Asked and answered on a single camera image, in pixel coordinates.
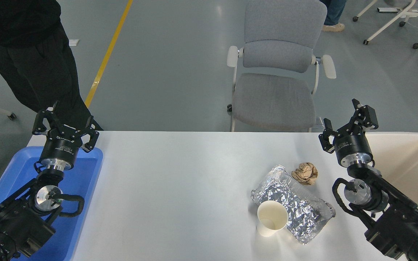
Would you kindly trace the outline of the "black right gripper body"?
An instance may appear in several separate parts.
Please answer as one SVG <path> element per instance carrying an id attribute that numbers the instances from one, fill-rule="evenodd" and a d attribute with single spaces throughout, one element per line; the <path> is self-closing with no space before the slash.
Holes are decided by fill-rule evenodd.
<path id="1" fill-rule="evenodd" d="M 373 160 L 365 134 L 366 132 L 359 132 L 334 138 L 338 163 L 370 163 Z"/>

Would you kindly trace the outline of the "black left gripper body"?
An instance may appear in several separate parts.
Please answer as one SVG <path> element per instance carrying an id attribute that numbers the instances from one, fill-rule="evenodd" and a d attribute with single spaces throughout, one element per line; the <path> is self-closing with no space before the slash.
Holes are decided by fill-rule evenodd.
<path id="1" fill-rule="evenodd" d="M 52 129 L 48 131 L 40 162 L 42 165 L 53 165 L 58 160 L 74 165 L 82 144 L 81 137 L 77 137 L 75 132 Z"/>

